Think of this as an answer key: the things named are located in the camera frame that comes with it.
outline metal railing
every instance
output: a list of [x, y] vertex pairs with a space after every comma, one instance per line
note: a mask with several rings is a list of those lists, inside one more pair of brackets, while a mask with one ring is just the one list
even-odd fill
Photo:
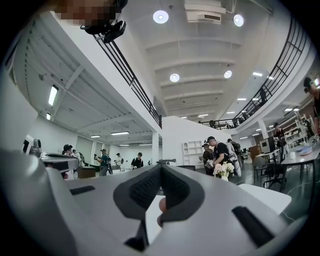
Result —
[[158, 115], [154, 105], [150, 101], [149, 97], [147, 96], [145, 90], [141, 86], [139, 80], [137, 79], [135, 73], [131, 69], [129, 63], [127, 62], [126, 58], [118, 48], [117, 44], [112, 41], [110, 43], [104, 43], [103, 38], [101, 38], [101, 34], [93, 35], [94, 39], [98, 42], [102, 50], [108, 56], [110, 61], [122, 75], [124, 80], [127, 82], [131, 90], [135, 93], [144, 107], [148, 110], [150, 115], [156, 121], [156, 123], [162, 128], [162, 117]]
[[[284, 47], [272, 71], [248, 104], [234, 118], [214, 121], [218, 124], [218, 129], [227, 128], [226, 124], [229, 129], [239, 126], [253, 116], [277, 92], [299, 61], [307, 38], [308, 35], [303, 27], [291, 17]], [[202, 122], [202, 124], [208, 125], [209, 122]]]

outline round ceiling light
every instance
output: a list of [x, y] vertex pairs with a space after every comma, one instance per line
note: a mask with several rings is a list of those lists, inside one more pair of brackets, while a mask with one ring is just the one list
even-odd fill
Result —
[[179, 79], [180, 79], [180, 76], [179, 76], [178, 74], [176, 74], [176, 73], [170, 75], [170, 80], [171, 80], [171, 82], [174, 82], [174, 83], [175, 83], [175, 82], [178, 82]]
[[226, 72], [224, 72], [224, 78], [230, 78], [232, 76], [232, 71], [231, 70], [227, 70]]
[[163, 23], [166, 23], [169, 20], [169, 15], [164, 10], [157, 10], [153, 14], [153, 20], [156, 23], [163, 24]]
[[233, 22], [236, 26], [241, 27], [244, 24], [244, 18], [240, 14], [236, 14], [233, 17]]

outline white column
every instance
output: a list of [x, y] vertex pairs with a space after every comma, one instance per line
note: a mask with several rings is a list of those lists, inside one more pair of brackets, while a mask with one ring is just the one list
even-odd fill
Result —
[[159, 132], [152, 133], [152, 165], [159, 161]]
[[260, 126], [260, 129], [261, 129], [261, 132], [262, 132], [262, 136], [264, 139], [268, 138], [268, 132], [267, 132], [267, 128], [266, 128], [266, 125], [265, 125], [265, 122], [260, 119], [258, 120], [258, 123], [259, 123], [259, 126]]

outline green shirt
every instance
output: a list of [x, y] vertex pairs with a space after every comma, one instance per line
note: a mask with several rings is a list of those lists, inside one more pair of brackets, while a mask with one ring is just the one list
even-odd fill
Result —
[[103, 161], [101, 163], [101, 166], [108, 166], [108, 164], [109, 164], [109, 156], [107, 156], [106, 154], [103, 154], [101, 156], [101, 160]]

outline bouquet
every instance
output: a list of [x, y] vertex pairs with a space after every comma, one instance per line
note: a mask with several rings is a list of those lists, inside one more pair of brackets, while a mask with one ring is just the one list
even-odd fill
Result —
[[228, 176], [234, 173], [234, 168], [230, 162], [224, 162], [223, 165], [217, 163], [214, 167], [214, 174], [219, 174], [222, 180], [228, 181]]

